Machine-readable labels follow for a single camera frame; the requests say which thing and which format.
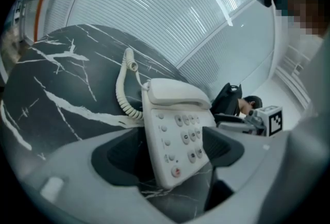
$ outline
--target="dark hair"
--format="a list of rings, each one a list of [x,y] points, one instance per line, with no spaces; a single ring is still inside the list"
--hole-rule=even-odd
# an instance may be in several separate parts
[[[250,95],[246,98],[243,98],[247,102],[252,102],[254,101],[255,103],[253,104],[253,108],[261,108],[262,107],[262,100],[260,97],[257,97],[256,95]]]

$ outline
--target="telephone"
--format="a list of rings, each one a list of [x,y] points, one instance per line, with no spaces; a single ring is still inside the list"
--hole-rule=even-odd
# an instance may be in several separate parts
[[[116,83],[117,99],[129,116],[144,119],[156,182],[170,189],[209,162],[203,149],[202,127],[216,125],[211,102],[200,89],[173,79],[155,78],[142,85],[133,56],[133,51],[126,49]],[[125,98],[126,68],[135,71],[142,88],[143,113],[133,109]]]

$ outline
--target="marble surface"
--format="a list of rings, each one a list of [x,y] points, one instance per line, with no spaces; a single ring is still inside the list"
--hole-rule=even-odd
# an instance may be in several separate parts
[[[59,147],[112,131],[141,127],[120,109],[115,85],[125,49],[131,47],[142,83],[163,77],[186,81],[159,52],[127,33],[99,25],[54,31],[30,47],[8,79],[0,105],[2,145],[19,179]],[[142,109],[141,89],[127,72],[125,93]],[[207,164],[172,189],[140,183],[152,205],[175,222],[204,212],[211,179]]]

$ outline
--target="white veining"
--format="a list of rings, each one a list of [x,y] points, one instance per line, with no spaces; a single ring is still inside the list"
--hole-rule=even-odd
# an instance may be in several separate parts
[[[75,54],[74,50],[76,45],[73,43],[74,39],[72,39],[71,41],[71,45],[70,45],[70,51],[64,51],[63,53],[56,53],[56,54],[45,54],[42,51],[31,47],[34,51],[36,51],[39,55],[41,55],[42,57],[44,57],[46,60],[50,61],[51,63],[57,65],[58,69],[61,68],[63,70],[65,70],[65,68],[54,58],[63,58],[63,57],[70,57],[70,58],[74,58],[76,60],[81,60],[81,61],[89,61],[88,58],[86,58],[83,55],[79,55],[79,54]]]
[[[46,160],[45,155],[43,155],[43,153],[37,154],[37,156],[40,157],[40,158],[42,158],[44,161]]]
[[[197,215],[197,206],[195,206],[194,218],[196,217],[196,215]]]
[[[73,133],[74,136],[76,136],[77,140],[83,140],[82,138],[80,138],[77,133],[74,131],[74,129],[70,126],[70,124],[67,122],[67,120],[65,119],[65,116],[63,115],[60,107],[55,103],[56,107],[57,107],[57,110],[58,112],[60,113],[63,121],[67,124],[67,126],[69,127],[70,131]]]
[[[57,70],[56,71],[54,71],[53,73],[60,73],[60,72],[63,72],[63,70],[59,70],[59,68],[57,68]]]
[[[207,174],[207,173],[209,173],[209,172],[212,172],[212,169],[209,169],[209,170],[207,170],[206,172],[197,172],[197,173],[195,173],[194,175],[197,175],[197,174]]]
[[[84,28],[82,28],[82,27],[79,27],[78,25],[76,25],[78,28],[80,28],[80,29],[82,29],[83,31],[85,31],[86,33],[87,33],[87,37],[88,38],[91,38],[93,41],[96,41],[96,42],[98,42],[97,40],[95,40],[94,38],[92,38],[91,36],[89,36],[89,32],[87,31],[87,30],[85,30]]]
[[[20,130],[21,128],[17,125],[17,123],[14,121],[14,119],[11,117],[11,115],[9,114],[9,112],[6,110],[6,113],[8,115],[8,118],[10,119],[10,121],[14,124],[14,126]]]
[[[28,60],[28,61],[18,61],[17,63],[26,63],[26,62],[35,62],[35,61],[46,61],[46,59]]]
[[[140,99],[137,99],[137,98],[134,98],[134,97],[130,97],[129,95],[127,95],[126,97],[127,97],[127,98],[131,98],[131,99],[133,99],[133,100],[135,100],[135,101],[142,102]]]
[[[47,40],[47,39],[46,40],[36,41],[34,44],[40,43],[40,42],[48,43],[48,44],[53,44],[53,45],[66,45],[65,43],[58,42],[58,40]]]
[[[91,24],[86,24],[86,25],[89,26],[89,27],[91,27],[91,28],[94,28],[94,29],[96,29],[96,30],[98,30],[98,31],[100,31],[102,33],[104,33],[105,35],[108,35],[109,37],[111,37],[113,39],[112,36],[110,36],[109,34],[107,34],[106,32],[104,32],[103,30],[101,30],[101,29],[99,29],[99,28],[97,28],[97,27],[95,27],[95,26],[93,26]]]
[[[109,60],[109,61],[112,61],[112,62],[114,62],[114,63],[116,63],[116,64],[118,64],[118,65],[121,66],[121,63],[119,63],[119,62],[117,62],[117,61],[115,61],[115,60],[112,60],[112,59],[110,59],[110,58],[108,58],[108,57],[106,57],[106,56],[104,56],[104,55],[102,55],[102,54],[100,54],[100,53],[98,53],[98,52],[95,52],[95,53],[98,54],[98,55],[100,55],[100,56],[102,56],[102,57],[104,57],[105,59],[107,59],[107,60]],[[142,76],[146,77],[147,79],[151,79],[151,77],[149,77],[149,76],[147,76],[147,75],[145,75],[145,74],[142,74],[142,73],[140,73],[140,72],[139,72],[139,75],[142,75]]]
[[[84,65],[84,61],[89,61],[88,58],[86,58],[85,56],[83,55],[78,55],[78,54],[75,54],[74,51],[75,51],[75,48],[76,48],[76,45],[73,43],[74,42],[74,39],[70,40],[68,37],[66,37],[69,41],[71,41],[71,45],[70,45],[70,51],[64,51],[63,53],[57,53],[57,54],[50,54],[50,55],[47,55],[45,53],[43,53],[42,51],[36,49],[36,48],[33,48],[32,49],[34,51],[36,51],[39,55],[43,56],[46,60],[50,61],[51,63],[57,65],[57,69],[56,69],[56,74],[58,74],[59,72],[59,69],[61,68],[62,71],[72,75],[72,76],[76,76],[78,77],[80,80],[82,80],[87,86],[88,86],[88,90],[90,91],[94,101],[96,101],[96,97],[89,85],[89,81],[88,81],[88,75],[86,73],[86,69],[85,69],[85,65]],[[85,75],[85,79],[81,78],[80,76],[74,74],[74,73],[71,73],[69,71],[67,71],[62,64],[60,64],[57,60],[55,60],[54,58],[59,58],[59,57],[69,57],[69,58],[74,58],[76,60],[81,60],[82,61],[82,64],[83,66],[81,65],[78,65],[80,66],[83,71],[84,71],[84,75]]]
[[[163,196],[169,195],[169,196],[174,196],[174,197],[184,197],[184,198],[188,198],[188,199],[193,200],[193,201],[198,201],[197,199],[194,199],[194,198],[186,196],[186,195],[171,194],[170,192],[172,190],[173,190],[173,188],[171,188],[169,190],[159,189],[157,191],[146,190],[146,191],[141,191],[141,193],[147,195],[147,196],[144,197],[145,199],[155,198],[155,197],[163,197]]]
[[[166,71],[173,73],[169,68],[165,67],[164,65],[162,65],[161,63],[157,62],[156,60],[154,60],[153,58],[151,58],[150,56],[145,55],[144,53],[138,51],[137,49],[133,48],[131,45],[129,45],[128,47],[130,47],[132,50],[134,50],[135,52],[137,52],[138,54],[140,54],[142,57],[151,60],[149,61],[150,63],[153,63],[155,65],[158,65],[159,67],[162,67],[163,69],[165,69]]]
[[[162,74],[162,75],[164,75],[164,76],[166,76],[166,77],[168,77],[168,78],[173,78],[173,77],[174,77],[174,76],[169,76],[169,75],[167,75],[167,74],[164,74],[164,73],[158,71],[157,69],[153,68],[151,65],[146,65],[145,63],[142,63],[142,62],[138,61],[137,59],[135,59],[135,61],[138,62],[139,65],[144,65],[144,66],[148,67],[148,71],[150,71],[150,70],[154,70],[156,73],[160,73],[160,74]]]
[[[93,113],[90,110],[86,109],[84,106],[74,106],[70,104],[65,99],[59,98],[51,92],[48,92],[44,89],[44,86],[38,82],[40,86],[43,88],[44,92],[46,93],[47,97],[53,101],[57,107],[65,109],[68,112],[80,115],[86,119],[99,121],[105,124],[109,124],[111,126],[121,126],[126,129],[132,127],[142,127],[144,126],[143,121],[135,120],[130,118],[129,116],[122,116],[122,115],[111,115],[107,113]]]
[[[117,40],[116,38],[112,37],[111,35],[107,34],[107,33],[104,32],[103,30],[101,30],[101,29],[99,29],[99,28],[97,28],[97,27],[95,27],[95,26],[93,26],[93,25],[90,25],[90,24],[87,24],[87,25],[90,26],[91,28],[94,28],[94,29],[96,29],[96,30],[98,30],[98,31],[100,31],[100,32],[102,32],[102,33],[108,35],[108,36],[109,36],[111,39],[113,39],[116,43],[118,43],[118,44],[120,44],[120,45],[123,45],[123,46],[126,46],[126,47],[129,47],[129,48],[132,48],[136,53],[140,54],[142,57],[151,60],[152,62],[149,61],[150,63],[153,63],[153,64],[155,64],[155,65],[157,65],[157,66],[159,66],[159,67],[165,69],[166,71],[168,71],[168,72],[174,74],[173,71],[171,71],[170,69],[168,69],[167,67],[165,67],[165,66],[162,65],[161,63],[157,62],[157,61],[154,60],[153,58],[151,58],[151,57],[145,55],[144,53],[138,51],[137,49],[133,48],[131,45],[126,45],[125,43],[123,43],[123,42]]]
[[[39,98],[37,98],[30,106],[29,106],[29,108],[30,107],[33,107],[34,106],[34,104],[36,104],[37,102],[38,102],[38,100],[39,100]]]
[[[19,133],[19,131],[7,119],[7,115],[9,117],[10,117],[10,115],[9,115],[8,111],[5,110],[5,106],[4,106],[4,102],[3,101],[1,101],[1,104],[0,104],[0,113],[1,113],[2,121],[7,126],[7,128],[11,130],[11,132],[13,133],[14,137],[19,142],[19,144],[21,144],[22,146],[24,146],[29,151],[32,150],[32,146],[23,139],[23,137],[21,136],[21,134]]]
[[[27,110],[27,108],[25,108],[25,110],[24,110],[24,108],[22,108],[22,115],[24,116],[24,117],[26,117],[27,118],[27,114],[29,113],[29,111]]]
[[[19,116],[19,118],[18,118],[17,121],[20,121],[20,119],[21,119],[23,116],[27,118],[27,114],[29,113],[29,109],[30,109],[31,107],[33,107],[34,104],[36,104],[38,100],[39,100],[39,98],[36,99],[36,100],[35,100],[35,101],[29,106],[29,108],[25,108],[25,110],[24,110],[24,108],[22,108],[22,114]]]
[[[84,71],[84,74],[85,74],[85,80],[84,80],[84,83],[88,86],[88,90],[89,90],[89,92],[91,93],[91,95],[92,95],[94,101],[97,102],[96,97],[95,97],[95,95],[94,95],[94,93],[93,93],[93,91],[92,91],[92,89],[91,89],[91,87],[90,87],[90,85],[89,85],[88,75],[87,75],[87,72],[86,72],[86,69],[85,69],[85,63],[84,63],[84,61],[82,62],[82,65],[79,65],[79,64],[74,63],[74,62],[72,62],[72,61],[70,61],[70,63],[72,63],[73,65],[76,65],[76,66],[79,66],[79,67],[82,68],[82,70]]]
[[[102,54],[100,54],[100,53],[98,53],[98,52],[95,52],[95,53],[98,54],[98,55],[100,55],[100,56],[102,56],[103,58],[106,58],[106,59],[109,60],[109,61],[112,61],[112,62],[118,64],[119,66],[122,65],[121,63],[119,63],[119,62],[117,62],[117,61],[115,61],[115,60],[112,60],[112,59],[110,59],[110,58],[108,58],[108,57],[106,57],[106,56],[104,56],[104,55],[102,55]]]
[[[36,77],[34,76],[34,79],[36,80],[36,82],[41,85],[42,88],[46,88],[38,79],[36,79]]]

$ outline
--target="telephone button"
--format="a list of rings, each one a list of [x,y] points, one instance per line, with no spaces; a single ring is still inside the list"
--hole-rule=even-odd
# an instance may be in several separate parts
[[[188,126],[190,124],[188,117],[186,115],[183,115],[182,118],[184,120],[184,123]]]
[[[196,122],[199,124],[200,123],[200,118],[196,114],[194,115],[194,118],[195,118]]]
[[[187,132],[182,131],[181,132],[181,138],[182,138],[182,141],[184,142],[185,145],[187,145],[190,141]]]
[[[198,128],[196,127],[196,128],[195,128],[195,133],[196,133],[196,135],[197,135],[197,138],[200,139],[201,136],[202,136],[201,130],[198,129]]]
[[[195,148],[195,152],[196,152],[198,158],[202,158],[203,151],[202,151],[202,149],[200,147],[196,147]]]
[[[195,124],[195,119],[194,119],[194,117],[193,117],[192,115],[189,115],[188,117],[189,117],[190,122],[191,122],[192,124]]]
[[[192,164],[196,162],[196,154],[193,150],[188,151],[188,159]]]
[[[182,127],[184,125],[184,123],[182,122],[182,118],[180,115],[175,115],[174,116],[175,118],[175,122],[176,124],[179,126],[179,127]]]
[[[195,140],[196,140],[196,133],[195,133],[195,131],[193,131],[193,130],[189,130],[188,133],[189,133],[189,137],[190,137],[190,139],[191,139],[192,141],[195,141]]]
[[[172,173],[172,176],[174,177],[180,177],[181,175],[181,170],[179,167],[177,167],[176,165],[174,165],[171,169],[171,173]]]

